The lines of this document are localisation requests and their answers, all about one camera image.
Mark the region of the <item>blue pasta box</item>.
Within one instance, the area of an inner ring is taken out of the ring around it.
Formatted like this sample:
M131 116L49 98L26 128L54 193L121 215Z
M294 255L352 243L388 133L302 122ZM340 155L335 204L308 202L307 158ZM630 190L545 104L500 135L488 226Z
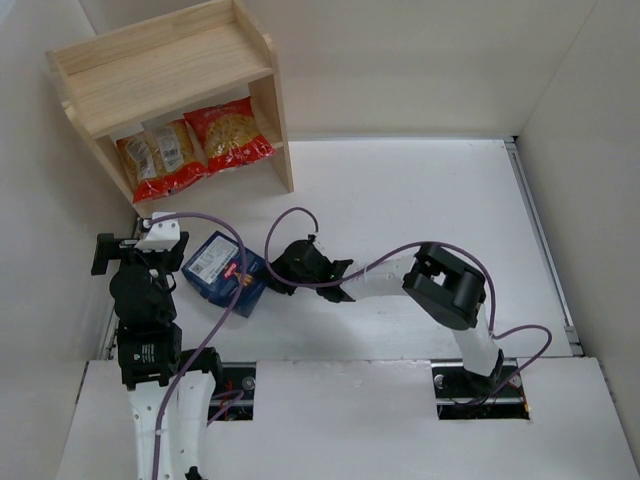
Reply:
M233 311L248 318L266 288L259 277L264 259L246 250L246 275ZM241 254L236 240L215 231L181 268L185 280L209 303L227 308L237 291L242 274Z

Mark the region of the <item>red pasta bag label side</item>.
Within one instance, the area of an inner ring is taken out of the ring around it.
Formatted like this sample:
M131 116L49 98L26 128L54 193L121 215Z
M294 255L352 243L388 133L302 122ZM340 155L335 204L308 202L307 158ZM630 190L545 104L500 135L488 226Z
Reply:
M134 204L171 196L207 173L184 119L118 139L116 147Z

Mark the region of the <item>red pasta bag front side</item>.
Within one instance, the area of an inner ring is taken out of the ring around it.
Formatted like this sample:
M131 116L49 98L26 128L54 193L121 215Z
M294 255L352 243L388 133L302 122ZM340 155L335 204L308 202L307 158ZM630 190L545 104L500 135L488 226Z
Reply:
M209 175L276 154L258 128L250 97L193 110L183 116L206 156Z

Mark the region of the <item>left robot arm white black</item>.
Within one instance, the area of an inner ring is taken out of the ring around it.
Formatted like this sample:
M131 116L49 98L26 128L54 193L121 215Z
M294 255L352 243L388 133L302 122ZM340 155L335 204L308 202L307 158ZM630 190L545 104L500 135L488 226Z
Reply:
M137 240L102 233L91 267L103 275L119 264L109 284L118 318L117 362L135 428L139 479L202 479L201 441L209 405L222 376L212 347L184 350L173 301L174 274L188 234L169 249L141 250Z

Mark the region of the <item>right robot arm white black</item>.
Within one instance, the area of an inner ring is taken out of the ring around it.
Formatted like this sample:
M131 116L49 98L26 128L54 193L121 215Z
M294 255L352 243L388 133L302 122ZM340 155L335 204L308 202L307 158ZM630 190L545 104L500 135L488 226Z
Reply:
M269 287L291 295L308 288L332 303L406 295L458 345L464 375L475 394L485 397L497 387L504 355L491 337L486 317L486 276L434 242L413 255L371 265L352 259L330 260L313 236L291 243L266 263Z

